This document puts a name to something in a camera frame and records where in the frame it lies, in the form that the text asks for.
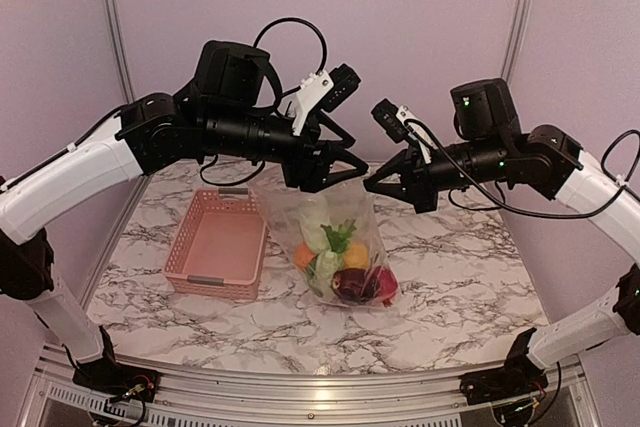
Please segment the clear zip top bag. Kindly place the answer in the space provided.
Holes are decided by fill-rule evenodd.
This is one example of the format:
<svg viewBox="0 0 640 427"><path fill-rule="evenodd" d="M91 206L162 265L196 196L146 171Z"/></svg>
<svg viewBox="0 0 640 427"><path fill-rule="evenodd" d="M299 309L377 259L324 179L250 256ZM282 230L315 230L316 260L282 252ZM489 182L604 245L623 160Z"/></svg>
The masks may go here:
<svg viewBox="0 0 640 427"><path fill-rule="evenodd" d="M388 308L399 282L358 179L318 193L286 187L274 175L250 184L270 235L315 300L336 306Z"/></svg>

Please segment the green lettuce leaf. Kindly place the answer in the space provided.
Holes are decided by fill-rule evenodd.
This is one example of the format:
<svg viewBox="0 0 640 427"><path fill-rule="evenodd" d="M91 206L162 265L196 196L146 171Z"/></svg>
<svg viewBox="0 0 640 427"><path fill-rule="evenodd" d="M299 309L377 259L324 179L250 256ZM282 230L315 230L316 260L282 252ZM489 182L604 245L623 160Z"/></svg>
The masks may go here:
<svg viewBox="0 0 640 427"><path fill-rule="evenodd" d="M326 240L326 245L323 249L343 254L347 250L347 247L357 230L356 220L347 219L337 226L322 224L321 229Z"/></svg>

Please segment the red strawberry fruit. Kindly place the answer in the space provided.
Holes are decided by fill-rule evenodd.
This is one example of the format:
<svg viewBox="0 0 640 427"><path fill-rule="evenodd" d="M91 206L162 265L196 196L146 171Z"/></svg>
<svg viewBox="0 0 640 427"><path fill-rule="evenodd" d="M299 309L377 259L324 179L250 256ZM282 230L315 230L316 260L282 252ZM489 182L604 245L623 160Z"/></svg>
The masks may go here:
<svg viewBox="0 0 640 427"><path fill-rule="evenodd" d="M369 282L373 287L373 299L384 307L391 307L399 289L399 284L392 270L387 266L371 269Z"/></svg>

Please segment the orange tangerine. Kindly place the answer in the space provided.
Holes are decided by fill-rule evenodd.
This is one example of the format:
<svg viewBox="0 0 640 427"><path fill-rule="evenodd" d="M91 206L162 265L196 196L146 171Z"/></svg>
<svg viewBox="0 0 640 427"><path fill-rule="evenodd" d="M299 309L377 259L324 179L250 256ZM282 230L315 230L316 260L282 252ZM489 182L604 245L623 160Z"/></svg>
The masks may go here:
<svg viewBox="0 0 640 427"><path fill-rule="evenodd" d="M294 251L293 262L297 269L305 271L307 266L315 259L315 257L316 254L307 246L306 243L302 242Z"/></svg>

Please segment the dark purple beet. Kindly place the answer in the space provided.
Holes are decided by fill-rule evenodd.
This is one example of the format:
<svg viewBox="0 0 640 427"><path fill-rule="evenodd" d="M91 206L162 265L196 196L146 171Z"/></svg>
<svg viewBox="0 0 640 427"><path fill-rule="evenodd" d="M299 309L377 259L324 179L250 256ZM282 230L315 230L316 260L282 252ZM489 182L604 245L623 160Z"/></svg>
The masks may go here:
<svg viewBox="0 0 640 427"><path fill-rule="evenodd" d="M340 300L351 303L365 303L375 295L375 286L369 280L367 271L357 268L337 271L332 277L331 288Z"/></svg>

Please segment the pink perforated plastic basket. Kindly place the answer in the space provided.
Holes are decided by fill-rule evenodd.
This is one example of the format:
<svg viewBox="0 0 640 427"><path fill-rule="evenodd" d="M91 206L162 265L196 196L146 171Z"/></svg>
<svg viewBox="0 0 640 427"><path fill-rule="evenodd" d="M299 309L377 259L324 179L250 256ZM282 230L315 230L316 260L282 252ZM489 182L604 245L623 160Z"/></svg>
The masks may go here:
<svg viewBox="0 0 640 427"><path fill-rule="evenodd" d="M182 219L163 274L180 294L254 301L267 234L246 188L199 189Z"/></svg>

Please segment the white radish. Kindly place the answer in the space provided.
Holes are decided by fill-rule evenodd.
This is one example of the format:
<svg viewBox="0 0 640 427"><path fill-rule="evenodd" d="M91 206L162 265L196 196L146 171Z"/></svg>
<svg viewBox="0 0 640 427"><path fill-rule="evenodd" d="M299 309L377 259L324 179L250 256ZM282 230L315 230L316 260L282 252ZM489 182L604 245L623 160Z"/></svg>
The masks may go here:
<svg viewBox="0 0 640 427"><path fill-rule="evenodd" d="M299 227L307 247L315 254L329 248L324 226L330 225L329 206L326 198L318 194L303 201L299 211Z"/></svg>

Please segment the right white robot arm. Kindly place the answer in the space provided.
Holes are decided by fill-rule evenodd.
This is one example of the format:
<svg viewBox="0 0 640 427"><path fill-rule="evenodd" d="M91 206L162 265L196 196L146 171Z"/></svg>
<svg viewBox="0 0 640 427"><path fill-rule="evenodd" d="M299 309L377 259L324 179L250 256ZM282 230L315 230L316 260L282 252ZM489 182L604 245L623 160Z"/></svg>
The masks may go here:
<svg viewBox="0 0 640 427"><path fill-rule="evenodd" d="M484 191L495 206L523 217L586 221L632 261L605 294L543 328L520 334L495 377L515 395L558 361L639 332L639 201L604 164L551 125L443 145L426 126L409 120L394 132L410 145L365 181L368 191L404 201L418 213L436 209L445 190L481 188L487 182L523 185L567 208L565 214L527 211Z"/></svg>

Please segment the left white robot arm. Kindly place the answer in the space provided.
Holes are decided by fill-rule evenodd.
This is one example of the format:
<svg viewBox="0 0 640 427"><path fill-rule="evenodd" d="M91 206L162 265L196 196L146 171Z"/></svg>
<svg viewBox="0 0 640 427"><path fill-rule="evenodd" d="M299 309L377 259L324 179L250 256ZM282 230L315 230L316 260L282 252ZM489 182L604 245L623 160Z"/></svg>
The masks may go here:
<svg viewBox="0 0 640 427"><path fill-rule="evenodd" d="M320 136L327 116L279 117L274 108L155 93L107 114L78 143L1 186L1 291L28 304L66 347L76 381L116 392L144 376L120 364L106 331L93 323L52 272L46 226L96 194L173 163L223 154L281 165L287 186L315 193L365 174L352 138Z"/></svg>

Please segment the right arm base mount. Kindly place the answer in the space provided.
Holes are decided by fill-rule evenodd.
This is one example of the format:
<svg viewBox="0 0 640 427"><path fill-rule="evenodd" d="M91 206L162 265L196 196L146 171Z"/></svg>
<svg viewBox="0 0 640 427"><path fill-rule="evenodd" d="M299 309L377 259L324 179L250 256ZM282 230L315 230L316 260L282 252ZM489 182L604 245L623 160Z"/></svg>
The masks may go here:
<svg viewBox="0 0 640 427"><path fill-rule="evenodd" d="M478 405L545 390L547 386L544 373L527 374L519 369L499 367L463 374L459 389L469 405Z"/></svg>

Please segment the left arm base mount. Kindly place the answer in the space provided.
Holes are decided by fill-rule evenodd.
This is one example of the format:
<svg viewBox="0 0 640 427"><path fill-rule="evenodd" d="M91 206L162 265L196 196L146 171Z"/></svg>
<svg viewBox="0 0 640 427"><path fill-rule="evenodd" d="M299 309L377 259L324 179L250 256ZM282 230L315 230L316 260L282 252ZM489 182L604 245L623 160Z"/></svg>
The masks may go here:
<svg viewBox="0 0 640 427"><path fill-rule="evenodd" d="M160 381L160 373L156 370L122 365L119 373L114 376L96 374L93 377L76 370L73 375L73 383L94 391L109 394L115 397L124 394L137 385L144 387L139 396L147 403L154 401Z"/></svg>

